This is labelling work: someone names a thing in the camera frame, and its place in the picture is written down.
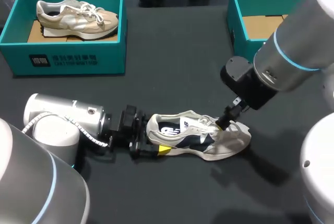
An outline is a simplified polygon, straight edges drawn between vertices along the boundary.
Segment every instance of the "gray robot arm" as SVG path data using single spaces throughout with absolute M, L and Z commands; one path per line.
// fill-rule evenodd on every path
M 247 107 L 260 109 L 277 92 L 295 89 L 332 63 L 334 0 L 303 0 L 255 54 L 253 64 L 235 56 L 223 67 L 221 78 L 238 97 L 217 125 L 226 129 Z M 328 98 L 334 91 L 334 70 L 326 73 Z
M 325 80 L 323 85 L 323 93 L 328 105 L 334 110 L 334 64 L 330 65 L 323 71 Z
M 0 119 L 0 223 L 85 224 L 90 196 L 81 175 Z

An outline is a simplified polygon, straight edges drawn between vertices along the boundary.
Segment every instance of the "black table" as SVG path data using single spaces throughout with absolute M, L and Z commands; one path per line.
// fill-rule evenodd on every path
M 0 58 L 0 117 L 23 128 L 26 100 L 36 92 L 104 105 L 114 126 L 127 104 L 219 116 L 235 98 L 219 77 L 232 56 L 225 16 L 225 7 L 129 9 L 125 76 L 13 79 Z M 300 147 L 328 113 L 316 76 L 242 116 L 253 138 L 241 155 L 217 162 L 190 155 L 133 162 L 126 151 L 114 162 L 89 155 L 82 171 L 89 223 L 309 223 Z

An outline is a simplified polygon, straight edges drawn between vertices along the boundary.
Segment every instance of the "shoe logo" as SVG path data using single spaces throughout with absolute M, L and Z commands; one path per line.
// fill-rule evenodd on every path
M 50 62 L 45 54 L 30 54 L 29 58 L 35 67 L 50 67 Z
M 172 127 L 163 127 L 161 128 L 161 133 L 168 134 L 168 135 L 177 135 L 181 131 L 178 128 L 172 128 Z

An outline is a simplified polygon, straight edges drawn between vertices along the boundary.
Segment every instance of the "screw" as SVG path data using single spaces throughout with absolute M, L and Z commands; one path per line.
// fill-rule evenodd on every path
M 95 114 L 95 111 L 93 109 L 89 109 L 88 114 Z
M 310 165 L 310 161 L 306 160 L 303 164 L 303 167 L 307 168 Z

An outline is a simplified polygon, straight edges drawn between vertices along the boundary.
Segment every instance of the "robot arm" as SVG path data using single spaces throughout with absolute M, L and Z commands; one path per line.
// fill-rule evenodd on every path
M 334 64 L 324 70 L 323 93 L 325 100 L 332 110 L 334 110 Z
M 221 79 L 237 98 L 225 108 L 217 125 L 225 130 L 247 107 L 260 109 L 277 92 L 295 89 L 332 63 L 334 0 L 304 0 L 258 50 L 253 64 L 235 56 L 222 68 Z M 325 94 L 333 99 L 332 69 Z

